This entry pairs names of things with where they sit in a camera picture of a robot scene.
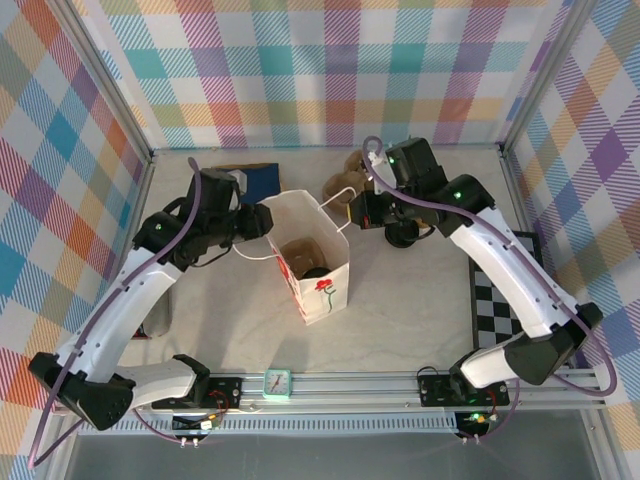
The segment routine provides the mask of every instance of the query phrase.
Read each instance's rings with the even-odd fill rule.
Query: purple tube
[[[195,195],[193,208],[189,212],[189,217],[187,221],[183,225],[182,229],[178,232],[178,234],[171,240],[162,250],[156,253],[154,256],[149,258],[146,262],[136,268],[127,278],[124,279],[122,284],[117,287],[111,294],[107,297],[107,299],[102,302],[102,304],[98,307],[96,312],[93,314],[89,322],[87,322],[87,326],[82,330],[80,336],[78,337],[77,342],[74,345],[74,351],[69,355],[67,361],[65,362],[62,370],[58,374],[58,378],[56,378],[53,387],[51,387],[51,391],[49,392],[49,397],[47,398],[47,402],[44,405],[44,409],[42,410],[42,415],[40,416],[40,421],[38,422],[38,427],[36,428],[36,434],[33,438],[33,443],[31,444],[31,450],[29,451],[29,458],[27,460],[27,467],[29,469],[33,469],[40,465],[46,458],[53,453],[53,451],[69,436],[71,433],[76,430],[84,420],[80,420],[75,423],[69,430],[64,432],[60,438],[58,438],[49,449],[40,456],[40,458],[36,458],[38,454],[38,449],[40,448],[40,443],[42,442],[42,436],[44,435],[44,429],[47,425],[47,420],[49,418],[49,414],[51,413],[51,408],[53,407],[53,402],[60,392],[60,387],[62,386],[62,382],[67,377],[67,373],[71,370],[73,366],[73,362],[78,357],[81,348],[87,341],[87,337],[91,333],[93,327],[98,323],[100,317],[104,314],[105,310],[111,305],[114,300],[120,295],[120,293],[124,290],[124,288],[129,285],[141,272],[143,272],[149,265],[155,263],[159,258],[162,258],[166,255],[173,247],[175,247],[178,242],[187,234],[189,228],[193,224],[193,221],[196,218],[196,213],[198,210],[197,205],[200,205],[200,196],[202,194],[202,179],[200,178],[200,168],[198,167],[198,163],[192,157],[188,159],[189,166],[194,171],[195,174]]]
[[[367,169],[369,174],[375,179],[376,183],[378,183],[378,185],[381,188],[383,188],[384,190],[388,191],[391,195],[393,195],[394,197],[396,197],[396,198],[398,198],[398,199],[400,199],[400,200],[402,200],[404,202],[408,202],[408,203],[411,203],[413,205],[417,205],[419,207],[431,208],[431,209],[434,209],[434,210],[443,210],[445,212],[451,212],[451,213],[455,213],[457,215],[462,215],[463,217],[467,217],[467,218],[471,219],[474,223],[477,223],[478,225],[482,226],[483,228],[486,228],[489,232],[491,232],[493,235],[495,235],[498,238],[498,240],[500,240],[502,242],[502,244],[504,246],[508,246],[511,243],[511,240],[509,240],[509,238],[506,237],[500,230],[495,228],[493,225],[491,225],[485,219],[483,219],[481,217],[478,217],[477,215],[474,215],[473,213],[467,212],[466,210],[463,210],[462,208],[454,207],[452,205],[444,205],[444,204],[441,204],[441,203],[427,202],[425,200],[419,200],[417,198],[413,198],[413,197],[411,197],[409,195],[406,195],[406,194],[404,194],[402,192],[399,192],[396,189],[394,189],[391,185],[386,183],[382,179],[382,177],[380,177],[380,175],[378,175],[376,173],[376,171],[373,169],[373,166],[371,165],[371,161],[369,160],[368,144],[369,144],[369,142],[372,142],[372,141],[376,142],[376,149],[375,149],[376,155],[379,155],[382,152],[382,148],[384,147],[384,145],[382,143],[382,140],[380,140],[380,138],[378,138],[378,137],[376,137],[374,135],[371,135],[371,136],[365,138],[364,143],[362,144],[362,160],[363,160],[363,162],[365,164],[365,168]],[[585,333],[587,338],[590,339],[594,343],[594,345],[596,346],[596,349],[598,350],[598,353],[600,354],[600,356],[604,360],[605,365],[607,366],[607,371],[609,372],[609,386],[604,390],[592,390],[590,388],[584,388],[584,387],[579,387],[577,385],[574,385],[573,383],[565,380],[562,377],[559,377],[558,375],[554,375],[554,377],[559,382],[567,385],[568,387],[571,387],[571,388],[573,388],[573,389],[575,389],[575,390],[577,390],[579,392],[582,392],[582,393],[587,394],[587,395],[591,395],[593,397],[607,397],[607,396],[611,395],[616,390],[616,388],[618,387],[618,375],[616,374],[616,370],[615,370],[615,367],[613,366],[613,362],[612,362],[611,358],[609,357],[609,355],[607,355],[607,352],[605,351],[605,349],[602,346],[602,344],[600,343],[600,341],[596,338],[596,336],[593,334],[591,329],[582,321],[582,319],[580,317],[578,317],[578,315],[573,313],[571,311],[571,309],[569,307],[567,307],[562,302],[562,299],[558,296],[558,294],[555,292],[555,290],[551,286],[549,286],[549,284],[546,282],[544,277],[542,277],[542,275],[540,275],[540,272],[538,272],[538,270],[533,265],[533,263],[531,263],[533,259],[531,259],[528,255],[525,255],[524,253],[522,253],[517,248],[512,248],[512,249],[510,249],[510,251],[515,254],[515,256],[518,258],[520,263],[536,279],[536,281],[540,284],[540,286],[542,286],[542,288],[549,295],[549,297],[551,297],[553,302],[558,304],[558,305],[560,305],[560,310],[562,310],[562,312],[565,315],[567,315],[569,318],[571,318],[578,325],[578,327]]]

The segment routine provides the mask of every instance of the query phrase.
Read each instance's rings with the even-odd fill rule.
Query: checkered board
[[[522,245],[542,265],[540,240],[536,233],[514,232]],[[509,340],[522,331],[520,321],[489,277],[471,258],[471,316],[473,347],[488,348]]]

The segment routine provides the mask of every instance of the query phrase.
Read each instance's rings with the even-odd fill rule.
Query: plaid fabric backdrop
[[[601,0],[517,145],[545,266],[606,319],[623,392],[607,403],[640,475],[640,2]],[[601,360],[587,348],[592,364]]]
[[[44,0],[0,0],[0,478],[44,390],[27,371],[112,278],[143,164]]]
[[[75,3],[150,142],[189,148],[494,143],[572,1]]]

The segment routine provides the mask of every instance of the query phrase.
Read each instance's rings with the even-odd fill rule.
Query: gray floor
[[[480,446],[451,434],[222,436],[180,449],[138,435],[78,436],[67,480],[590,480],[599,478],[578,412],[517,412]]]
[[[323,183],[342,171],[351,150],[199,150],[201,167],[278,162],[284,188],[321,198]],[[436,149],[448,177],[476,176],[512,228],[513,206],[494,149]],[[186,152],[161,154],[145,214],[186,193]],[[336,218],[336,223],[344,219]],[[212,371],[411,371],[449,368],[472,348],[466,255],[435,234],[407,250],[389,246],[382,230],[344,231],[351,248],[349,305],[305,326],[274,260],[252,262],[231,252],[208,268],[191,269],[175,287],[166,335],[133,341],[123,365],[155,363],[186,353]],[[265,239],[241,245],[269,253]]]

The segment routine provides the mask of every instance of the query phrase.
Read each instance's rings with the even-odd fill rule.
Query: black mounting bracket
[[[486,388],[477,389],[477,394],[462,399],[451,388],[449,374],[424,374],[418,376],[420,405],[423,407],[498,407],[509,405],[509,392],[504,382],[494,383]]]
[[[207,394],[194,405],[185,398],[165,398],[151,404],[156,410],[225,409],[224,397],[229,400],[229,410],[240,408],[242,398],[242,379],[240,377],[209,377]]]

